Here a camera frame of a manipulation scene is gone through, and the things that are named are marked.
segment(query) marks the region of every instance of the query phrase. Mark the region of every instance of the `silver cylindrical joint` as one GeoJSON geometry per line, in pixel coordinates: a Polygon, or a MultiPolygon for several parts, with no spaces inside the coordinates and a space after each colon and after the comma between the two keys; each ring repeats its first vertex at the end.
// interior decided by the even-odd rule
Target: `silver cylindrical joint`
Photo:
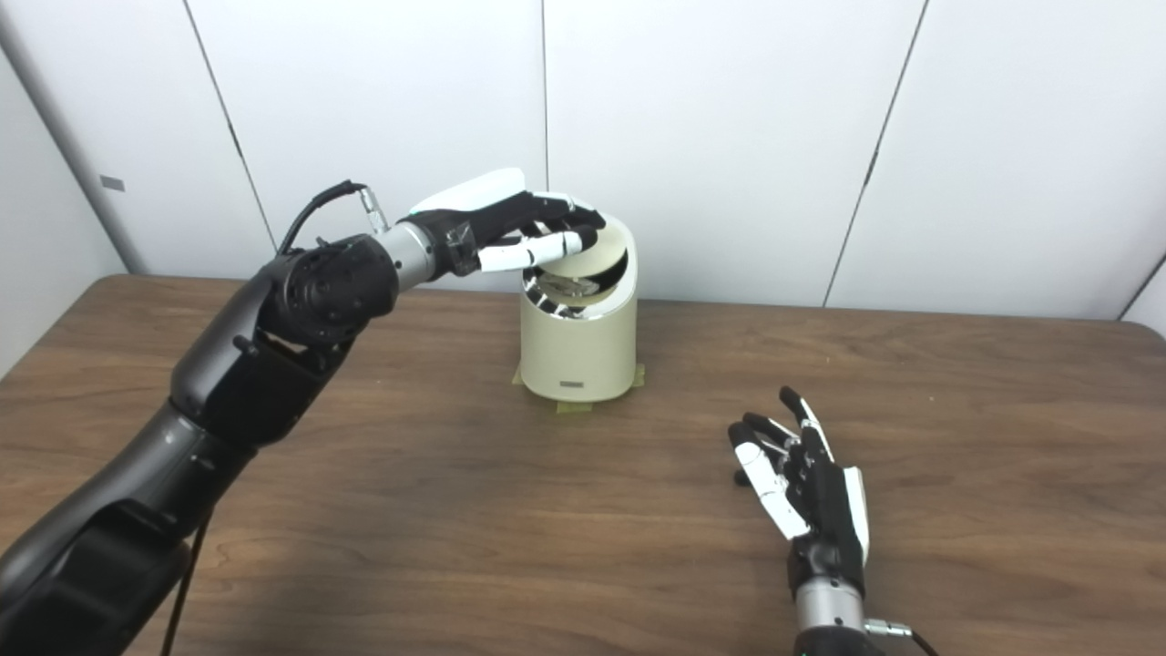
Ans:
{"type": "Polygon", "coordinates": [[[429,280],[436,270],[433,246],[420,227],[408,221],[393,225],[386,232],[373,234],[396,267],[401,291],[429,280]]]}
{"type": "Polygon", "coordinates": [[[865,632],[863,598],[854,586],[831,577],[814,577],[798,588],[798,627],[844,627],[865,632]]]}

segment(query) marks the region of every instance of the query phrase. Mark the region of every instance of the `black cable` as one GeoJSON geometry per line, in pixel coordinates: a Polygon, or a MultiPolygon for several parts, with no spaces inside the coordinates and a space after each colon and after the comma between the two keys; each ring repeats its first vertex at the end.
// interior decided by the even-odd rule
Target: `black cable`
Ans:
{"type": "Polygon", "coordinates": [[[915,644],[918,644],[919,648],[923,650],[923,654],[927,654],[927,656],[940,656],[940,653],[935,651],[935,648],[928,644],[927,641],[923,640],[923,636],[919,635],[919,633],[914,630],[911,632],[911,640],[914,640],[915,644]]]}
{"type": "Polygon", "coordinates": [[[187,573],[182,576],[182,583],[178,584],[178,594],[174,598],[174,608],[170,609],[170,623],[166,627],[166,637],[162,639],[162,651],[160,656],[170,656],[170,649],[174,648],[174,639],[178,634],[178,621],[182,620],[182,607],[187,604],[187,592],[190,590],[190,581],[195,578],[195,565],[198,563],[198,552],[203,550],[203,539],[206,538],[206,528],[211,525],[211,514],[206,514],[206,519],[199,524],[198,530],[195,532],[195,542],[190,545],[190,566],[187,567],[187,573]]]}
{"type": "Polygon", "coordinates": [[[365,184],[352,182],[351,179],[345,179],[339,184],[335,184],[332,186],[329,186],[328,189],[324,189],[319,193],[316,193],[316,196],[308,203],[307,206],[304,206],[300,211],[300,213],[292,221],[292,226],[288,227],[288,233],[283,237],[283,241],[280,244],[276,254],[286,255],[288,252],[292,251],[292,244],[295,242],[295,238],[300,234],[300,228],[303,227],[303,224],[308,221],[308,217],[311,216],[311,212],[318,210],[319,207],[326,205],[328,203],[335,200],[336,198],[347,196],[349,193],[356,193],[357,191],[364,189],[365,186],[366,186],[365,184]]]}

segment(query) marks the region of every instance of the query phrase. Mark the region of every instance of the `cable connector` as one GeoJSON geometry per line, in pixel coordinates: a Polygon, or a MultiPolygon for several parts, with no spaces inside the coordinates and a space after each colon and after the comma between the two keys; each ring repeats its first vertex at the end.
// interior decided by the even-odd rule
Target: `cable connector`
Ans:
{"type": "Polygon", "coordinates": [[[387,232],[388,221],[385,220],[385,213],[380,211],[380,203],[377,202],[377,196],[373,195],[372,189],[367,186],[360,189],[360,204],[364,205],[365,211],[368,213],[368,223],[372,224],[373,234],[387,232]]]}
{"type": "Polygon", "coordinates": [[[914,632],[907,625],[899,622],[887,622],[886,620],[866,619],[866,633],[871,635],[886,635],[891,637],[911,637],[914,632]]]}

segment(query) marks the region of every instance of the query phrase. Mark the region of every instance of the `white wall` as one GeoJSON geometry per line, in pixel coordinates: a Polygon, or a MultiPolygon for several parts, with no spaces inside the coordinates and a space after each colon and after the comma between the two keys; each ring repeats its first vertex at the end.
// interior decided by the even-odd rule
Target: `white wall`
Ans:
{"type": "Polygon", "coordinates": [[[0,378],[94,280],[124,271],[0,52],[0,378]]]}
{"type": "MultiPolygon", "coordinates": [[[[539,0],[190,0],[271,220],[282,235],[345,177],[389,218],[496,168],[546,189],[539,0]]],[[[367,231],[356,199],[301,239],[367,231]]],[[[517,289],[517,274],[438,285],[517,289]]]]}
{"type": "Polygon", "coordinates": [[[181,0],[0,0],[0,37],[134,270],[251,276],[271,259],[181,0]]]}
{"type": "MultiPolygon", "coordinates": [[[[930,3],[851,224],[921,0],[190,0],[275,238],[344,177],[400,216],[519,165],[632,225],[647,297],[1108,318],[1166,251],[1164,7],[930,3]]],[[[182,0],[0,0],[0,37],[135,268],[269,256],[182,0]]]]}
{"type": "Polygon", "coordinates": [[[1147,325],[1166,338],[1166,267],[1150,280],[1122,318],[1147,325]]]}
{"type": "Polygon", "coordinates": [[[1116,318],[1166,252],[1163,26],[932,2],[829,304],[1116,318]]]}
{"type": "Polygon", "coordinates": [[[646,296],[821,304],[921,7],[547,0],[550,183],[646,296]]]}

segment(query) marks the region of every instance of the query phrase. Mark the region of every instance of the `black robotic arm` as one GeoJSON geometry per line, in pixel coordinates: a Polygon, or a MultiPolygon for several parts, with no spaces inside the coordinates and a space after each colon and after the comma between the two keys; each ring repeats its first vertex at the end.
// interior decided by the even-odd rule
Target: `black robotic arm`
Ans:
{"type": "Polygon", "coordinates": [[[527,191],[517,169],[433,196],[392,227],[363,184],[317,195],[175,367],[154,418],[0,556],[0,654],[124,653],[187,572],[187,538],[259,450],[295,428],[370,319],[447,273],[581,252],[603,225],[568,196],[527,191]],[[372,233],[292,247],[315,209],[349,193],[372,233]]]}

